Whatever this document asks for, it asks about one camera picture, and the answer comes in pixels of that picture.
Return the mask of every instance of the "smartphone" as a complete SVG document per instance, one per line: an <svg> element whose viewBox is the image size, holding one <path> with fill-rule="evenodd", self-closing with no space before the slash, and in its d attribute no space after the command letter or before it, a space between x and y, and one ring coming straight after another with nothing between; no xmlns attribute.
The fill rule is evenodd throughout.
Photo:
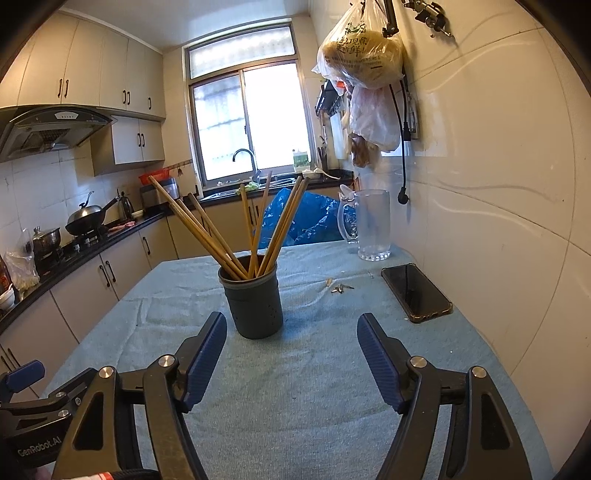
<svg viewBox="0 0 591 480"><path fill-rule="evenodd" d="M426 322L453 310L452 303L415 264L383 268L382 277L413 323Z"/></svg>

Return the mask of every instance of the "hanging plastic bag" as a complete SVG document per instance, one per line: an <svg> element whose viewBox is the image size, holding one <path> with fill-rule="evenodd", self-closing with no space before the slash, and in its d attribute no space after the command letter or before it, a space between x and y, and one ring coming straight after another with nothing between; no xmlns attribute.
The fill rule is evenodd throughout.
<svg viewBox="0 0 591 480"><path fill-rule="evenodd" d="M400 124L389 87L353 90L350 127L354 134L377 145L383 152L400 146Z"/></svg>
<svg viewBox="0 0 591 480"><path fill-rule="evenodd" d="M386 23L377 0L354 3L324 40L313 71L368 89L399 81L404 45L400 34L384 38Z"/></svg>

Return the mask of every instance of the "blue gripper pad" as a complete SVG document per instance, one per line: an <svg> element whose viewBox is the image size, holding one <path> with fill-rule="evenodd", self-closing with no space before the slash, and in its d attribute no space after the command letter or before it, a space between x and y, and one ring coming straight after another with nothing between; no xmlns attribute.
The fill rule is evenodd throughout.
<svg viewBox="0 0 591 480"><path fill-rule="evenodd" d="M45 367L39 360L33 360L4 377L7 389L19 393L45 377Z"/></svg>
<svg viewBox="0 0 591 480"><path fill-rule="evenodd" d="M194 405L202 401L207 385L209 385L209 381L213 375L213 370L216 367L217 360L222 353L224 343L226 343L228 327L224 315L219 313L213 319L213 324L208 325L214 313L212 313L210 319L197 336L200 337L205 333L205 339L203 339L194 361L187 369L186 392L181 399L181 404L186 412L191 411Z"/></svg>
<svg viewBox="0 0 591 480"><path fill-rule="evenodd" d="M403 413L407 399L402 396L400 373L406 371L406 367L404 364L399 364L397 369L394 365L397 360L392 358L387 351L388 344L395 339L391 339L385 334L378 321L370 313L359 317L357 339L382 398L396 412Z"/></svg>

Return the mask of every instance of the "dish soap bottle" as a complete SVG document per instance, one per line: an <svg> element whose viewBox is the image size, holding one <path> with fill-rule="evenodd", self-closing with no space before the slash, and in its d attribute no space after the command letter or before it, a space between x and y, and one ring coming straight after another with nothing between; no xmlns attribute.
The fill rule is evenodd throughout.
<svg viewBox="0 0 591 480"><path fill-rule="evenodd" d="M310 159L308 158L308 152L300 152L292 150L294 156L294 171L301 173L304 170L310 169Z"/></svg>

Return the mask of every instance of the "window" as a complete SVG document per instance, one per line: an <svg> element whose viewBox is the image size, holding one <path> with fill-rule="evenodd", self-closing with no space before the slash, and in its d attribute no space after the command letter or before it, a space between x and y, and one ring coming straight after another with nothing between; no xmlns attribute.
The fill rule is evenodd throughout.
<svg viewBox="0 0 591 480"><path fill-rule="evenodd" d="M293 170L293 152L312 158L291 27L234 35L187 52L197 156L205 189Z"/></svg>

